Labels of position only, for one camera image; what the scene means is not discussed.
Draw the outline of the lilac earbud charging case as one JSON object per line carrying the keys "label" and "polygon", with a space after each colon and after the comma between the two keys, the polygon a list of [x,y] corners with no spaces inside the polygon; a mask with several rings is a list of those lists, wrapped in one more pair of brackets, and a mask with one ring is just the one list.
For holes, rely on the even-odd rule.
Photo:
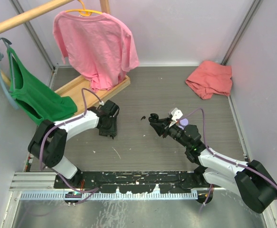
{"label": "lilac earbud charging case", "polygon": [[180,126],[185,127],[185,126],[187,126],[189,124],[189,120],[186,119],[186,118],[185,119],[181,119],[179,121],[179,124],[180,124]]}

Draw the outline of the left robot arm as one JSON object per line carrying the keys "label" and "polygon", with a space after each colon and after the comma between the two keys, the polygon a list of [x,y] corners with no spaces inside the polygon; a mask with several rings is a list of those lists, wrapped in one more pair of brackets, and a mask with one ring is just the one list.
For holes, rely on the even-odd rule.
{"label": "left robot arm", "polygon": [[81,171],[65,157],[66,142],[77,134],[95,128],[100,136],[116,137],[119,110],[116,103],[108,100],[63,121],[44,120],[29,143],[28,152],[61,174],[70,188],[77,188],[81,184]]}

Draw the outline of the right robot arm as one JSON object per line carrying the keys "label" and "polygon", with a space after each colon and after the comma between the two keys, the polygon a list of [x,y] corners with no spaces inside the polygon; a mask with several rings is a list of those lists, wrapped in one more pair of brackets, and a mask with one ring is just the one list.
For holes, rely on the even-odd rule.
{"label": "right robot arm", "polygon": [[178,126],[172,116],[160,119],[151,114],[148,121],[159,136],[169,136],[185,147],[187,159],[198,165],[194,176],[198,186],[223,187],[259,214],[277,200],[277,184],[260,162],[238,161],[214,151],[202,142],[197,126]]}

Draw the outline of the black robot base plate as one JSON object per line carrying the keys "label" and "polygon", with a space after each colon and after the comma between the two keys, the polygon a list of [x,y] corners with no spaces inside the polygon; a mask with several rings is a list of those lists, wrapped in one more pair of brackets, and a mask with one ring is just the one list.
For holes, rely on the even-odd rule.
{"label": "black robot base plate", "polygon": [[151,193],[156,187],[161,194],[190,193],[193,188],[210,186],[190,171],[84,171],[69,184],[85,190],[99,188],[101,193],[118,190],[122,194]]}

